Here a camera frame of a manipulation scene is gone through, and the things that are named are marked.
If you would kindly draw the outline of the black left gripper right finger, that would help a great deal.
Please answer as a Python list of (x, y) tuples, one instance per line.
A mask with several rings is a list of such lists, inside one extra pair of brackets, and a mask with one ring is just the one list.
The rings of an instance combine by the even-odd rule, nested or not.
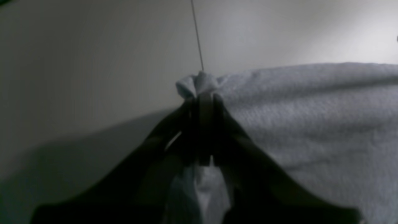
[(249, 138), (218, 95), (213, 97), (215, 165), (226, 180), (232, 205), (223, 224), (363, 224), (354, 207), (339, 206), (291, 178)]

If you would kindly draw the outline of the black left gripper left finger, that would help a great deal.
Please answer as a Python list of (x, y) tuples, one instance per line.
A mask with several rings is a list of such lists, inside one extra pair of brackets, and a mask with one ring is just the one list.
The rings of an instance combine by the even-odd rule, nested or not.
[(162, 224), (173, 181), (193, 161), (195, 100), (163, 119), (144, 142), (94, 186), (75, 197), (44, 204), (32, 224)]

